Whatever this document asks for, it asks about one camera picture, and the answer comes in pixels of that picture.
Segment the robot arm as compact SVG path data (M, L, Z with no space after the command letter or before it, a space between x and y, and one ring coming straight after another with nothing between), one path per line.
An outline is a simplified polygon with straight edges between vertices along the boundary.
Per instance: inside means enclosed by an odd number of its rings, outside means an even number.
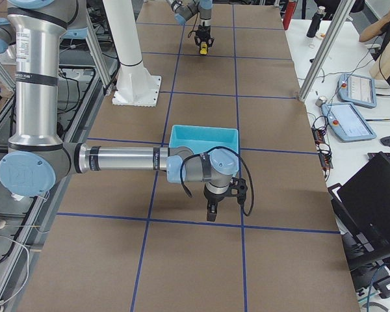
M195 33L194 41L199 47L200 55L207 55L210 47L213 46L214 38L211 36L211 19L213 11L213 2L210 0L189 1L167 1L174 18L180 25L185 25L192 17L197 16L200 19L198 28L190 31L188 34Z
M224 145L221 128L192 127L193 139L172 148L103 148L68 143L57 135L60 39L71 30L87 33L84 1L9 1L16 30L16 131L0 161L0 182L14 194L38 196L61 179L89 171L153 170L171 183L202 182L207 219L218 204L235 197L240 206L251 185L237 177L240 156Z

